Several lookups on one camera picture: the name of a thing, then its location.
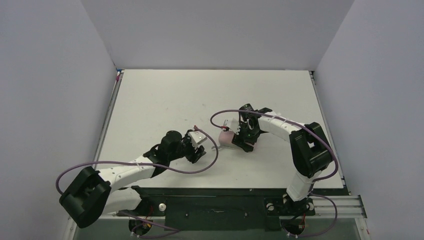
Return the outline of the pink umbrella case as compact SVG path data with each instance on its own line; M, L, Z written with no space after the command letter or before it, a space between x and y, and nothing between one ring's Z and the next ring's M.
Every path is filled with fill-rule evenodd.
M233 135L235 133L232 131L221 131L219 136L218 136L218 149L232 149L232 150L243 150L241 148L241 145L234 145L231 143ZM243 142L248 142L248 138L238 134L242 137L242 143Z

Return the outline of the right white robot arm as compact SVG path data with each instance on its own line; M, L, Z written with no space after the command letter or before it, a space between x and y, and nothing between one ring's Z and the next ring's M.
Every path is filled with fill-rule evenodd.
M317 122L303 124L281 117L270 108L254 110L247 103L238 111L238 118L224 121L223 129L233 132L231 143L249 153L260 135L271 133L289 143L296 173L286 189L294 202L305 199L314 181L333 161L329 143Z

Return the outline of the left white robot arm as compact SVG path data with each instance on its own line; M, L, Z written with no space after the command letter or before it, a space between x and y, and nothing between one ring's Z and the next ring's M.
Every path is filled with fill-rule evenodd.
M208 135L200 129L189 129L185 135L171 130L149 151L130 162L108 161L110 167L94 169L92 163L82 168L64 191L59 203L80 228L86 228L107 213L134 210L142 201L131 184L151 179L164 171L187 174L170 166L172 161L185 158L196 163L206 154L203 142Z

